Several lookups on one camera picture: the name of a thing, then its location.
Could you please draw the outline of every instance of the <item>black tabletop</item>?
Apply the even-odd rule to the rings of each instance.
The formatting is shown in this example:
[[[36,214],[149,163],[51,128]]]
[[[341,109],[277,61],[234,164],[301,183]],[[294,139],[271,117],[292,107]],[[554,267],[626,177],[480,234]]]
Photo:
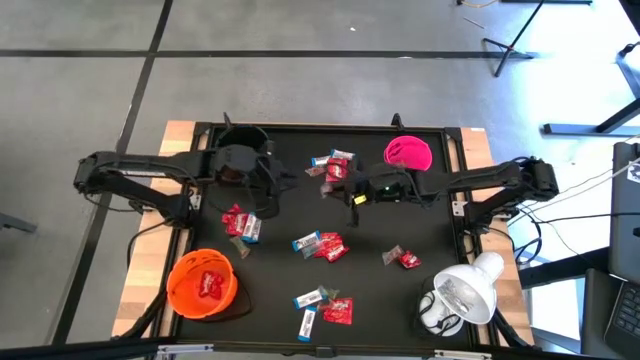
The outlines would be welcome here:
[[[267,129],[276,143],[276,157],[299,176],[298,187],[285,192],[280,214],[263,222],[259,244],[240,259],[221,224],[221,214],[207,202],[228,208],[238,202],[251,206],[243,190],[207,189],[202,221],[196,229],[194,248],[214,248],[226,255],[248,295],[238,290],[225,315],[242,312],[250,296],[253,311],[239,319],[205,323],[181,319],[176,335],[183,339],[206,339],[262,344],[301,344],[297,340],[304,310],[292,299],[324,285],[340,290],[339,297],[354,302],[353,325],[325,322],[318,314],[311,344],[388,348],[463,348],[469,346],[467,325],[449,338],[418,336],[411,327],[418,291],[423,280],[458,261],[450,204],[443,197],[425,211],[412,204],[375,204],[362,207],[360,226],[347,227],[344,204],[321,199],[323,179],[304,173],[311,157],[328,155],[331,149],[356,153],[365,166],[383,161],[383,150],[398,134],[392,129],[377,132],[291,131]],[[413,134],[427,142],[433,153],[429,171],[447,171],[447,155],[441,131]],[[303,259],[291,241],[313,231],[338,232],[350,251],[335,263],[326,259]],[[414,252],[422,265],[406,270],[399,263],[384,266],[382,252],[396,245]]]

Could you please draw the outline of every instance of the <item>orange basket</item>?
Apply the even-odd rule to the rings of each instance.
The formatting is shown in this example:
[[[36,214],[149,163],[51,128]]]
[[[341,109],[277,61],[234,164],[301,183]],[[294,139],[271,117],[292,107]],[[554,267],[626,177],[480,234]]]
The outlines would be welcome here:
[[[212,249],[192,251],[180,258],[167,281],[169,304],[189,319],[223,311],[233,302],[237,290],[238,279],[229,259]]]

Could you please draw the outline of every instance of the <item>metal frame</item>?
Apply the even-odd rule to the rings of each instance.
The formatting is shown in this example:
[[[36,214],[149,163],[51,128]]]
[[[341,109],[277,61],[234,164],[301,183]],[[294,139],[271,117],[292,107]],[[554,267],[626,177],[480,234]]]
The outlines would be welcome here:
[[[547,135],[606,137],[631,137],[640,134],[640,126],[623,126],[629,120],[640,115],[640,82],[638,82],[638,78],[635,75],[636,72],[631,69],[625,60],[625,56],[637,45],[638,43],[629,44],[616,55],[616,64],[620,68],[622,75],[624,75],[625,80],[627,80],[635,100],[598,125],[549,123],[543,125],[543,133]]]

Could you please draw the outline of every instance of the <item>wooden board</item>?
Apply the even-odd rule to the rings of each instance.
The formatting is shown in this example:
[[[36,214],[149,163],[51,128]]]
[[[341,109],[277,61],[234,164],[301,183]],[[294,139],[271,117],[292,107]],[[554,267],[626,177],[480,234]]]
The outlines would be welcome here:
[[[193,137],[193,121],[169,121],[165,129],[160,155],[171,156],[176,152],[188,151]],[[489,142],[484,129],[462,129],[463,145],[467,167],[474,169],[493,165]],[[457,170],[457,156],[455,147],[450,144],[452,165]],[[154,179],[151,187],[166,194],[180,192],[180,185],[173,180]],[[484,200],[499,189],[476,191],[474,200]],[[161,222],[162,219],[156,213],[145,214],[142,217],[140,229]],[[507,230],[504,223],[494,221],[493,227]],[[168,253],[171,228],[163,226],[138,238],[131,258],[131,266],[127,273],[120,306],[116,315],[112,334],[120,335],[126,332],[135,320],[144,312],[149,303],[157,294],[162,277],[165,259]],[[184,251],[186,231],[181,234],[181,243],[178,247],[178,256]],[[495,251],[505,260],[505,270],[496,282],[498,291],[498,307],[507,321],[516,329],[518,334],[527,342],[533,343],[533,336],[529,326],[529,318],[526,311],[522,289],[518,278],[518,270],[511,252],[511,244],[499,234],[487,234],[482,236],[484,251]],[[166,309],[160,328],[161,335],[168,335],[169,324],[173,316],[171,309]],[[482,343],[488,343],[486,328],[481,330]]]

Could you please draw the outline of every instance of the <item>lamp shade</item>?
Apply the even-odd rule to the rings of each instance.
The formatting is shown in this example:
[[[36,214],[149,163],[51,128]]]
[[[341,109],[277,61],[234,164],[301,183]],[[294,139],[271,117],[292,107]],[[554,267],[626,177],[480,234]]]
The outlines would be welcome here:
[[[493,317],[497,295],[493,283],[504,269],[500,254],[480,254],[473,265],[454,265],[433,279],[435,294],[444,305],[473,324],[486,324]]]

